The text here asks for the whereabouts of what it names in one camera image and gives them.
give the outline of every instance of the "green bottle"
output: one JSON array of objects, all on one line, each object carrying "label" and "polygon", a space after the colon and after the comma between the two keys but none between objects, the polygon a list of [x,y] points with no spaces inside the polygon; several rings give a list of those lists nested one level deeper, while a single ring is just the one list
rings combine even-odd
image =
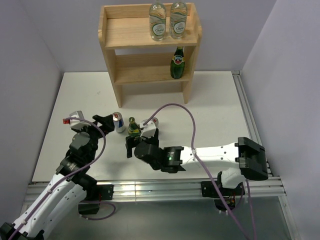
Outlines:
[{"label": "green bottle", "polygon": [[184,56],[184,50],[182,46],[178,46],[176,48],[176,51],[173,55],[173,58],[171,60],[170,64],[170,74],[171,77],[174,79],[179,79],[184,74],[185,70],[185,56]]},{"label": "green bottle", "polygon": [[141,130],[134,117],[129,118],[128,134],[130,137],[140,137]]}]

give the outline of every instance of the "white table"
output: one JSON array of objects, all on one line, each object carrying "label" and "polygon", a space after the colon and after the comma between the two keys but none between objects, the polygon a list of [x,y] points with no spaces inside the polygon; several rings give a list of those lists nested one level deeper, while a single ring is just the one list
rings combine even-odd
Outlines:
[{"label": "white table", "polygon": [[[126,127],[129,117],[137,122],[147,119],[167,103],[183,104],[175,83],[127,85],[126,98],[118,108],[107,72],[65,73],[44,138],[33,175],[33,182],[48,182],[65,157],[75,134],[62,119],[82,110],[84,117],[106,116],[113,112],[123,115]],[[170,93],[162,93],[170,88]],[[185,105],[196,122],[195,147],[213,147],[236,142],[238,137],[249,137],[246,121],[231,72],[195,72],[190,101]],[[159,119],[160,147],[190,146],[192,122],[189,115],[178,107],[170,106],[156,116]],[[176,174],[154,171],[135,157],[127,159],[125,137],[112,132],[106,136],[107,147],[101,158],[92,165],[88,174],[98,181],[138,181],[161,179],[207,178],[202,168],[192,168]],[[216,175],[223,168],[210,169]]]}]

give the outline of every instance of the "soda can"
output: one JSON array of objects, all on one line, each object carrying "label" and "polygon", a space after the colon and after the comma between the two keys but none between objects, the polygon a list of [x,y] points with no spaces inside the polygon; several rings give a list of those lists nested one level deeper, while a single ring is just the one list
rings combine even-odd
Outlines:
[{"label": "soda can", "polygon": [[114,112],[113,115],[113,124],[114,124],[114,130],[117,133],[122,133],[126,127],[124,123],[124,119],[122,118],[122,115],[120,112]]},{"label": "soda can", "polygon": [[153,117],[151,121],[154,123],[155,127],[158,128],[158,126],[159,126],[159,120],[158,120],[158,118]]}]

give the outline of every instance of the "white wall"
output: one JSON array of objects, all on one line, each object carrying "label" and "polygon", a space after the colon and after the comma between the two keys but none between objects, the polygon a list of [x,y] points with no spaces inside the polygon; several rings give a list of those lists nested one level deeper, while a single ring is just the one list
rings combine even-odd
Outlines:
[{"label": "white wall", "polygon": [[302,239],[320,236],[320,1],[277,0],[242,79]]},{"label": "white wall", "polygon": [[[21,0],[64,72],[107,70],[98,41],[102,5],[153,1]],[[196,69],[212,71],[243,68],[276,0],[191,2],[196,5],[203,28]]]},{"label": "white wall", "polygon": [[0,1],[0,225],[18,217],[61,73],[18,0]]}]

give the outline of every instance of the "gray floor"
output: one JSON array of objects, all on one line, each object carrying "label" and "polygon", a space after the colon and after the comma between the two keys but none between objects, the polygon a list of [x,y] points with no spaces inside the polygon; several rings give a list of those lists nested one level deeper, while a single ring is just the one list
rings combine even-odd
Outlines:
[{"label": "gray floor", "polygon": [[[218,214],[213,200],[117,203],[109,219],[87,221],[77,209],[57,225],[49,240],[244,240],[230,216]],[[289,240],[277,197],[254,198],[259,240]],[[100,210],[99,217],[109,209]],[[234,211],[252,236],[249,204]]]}]

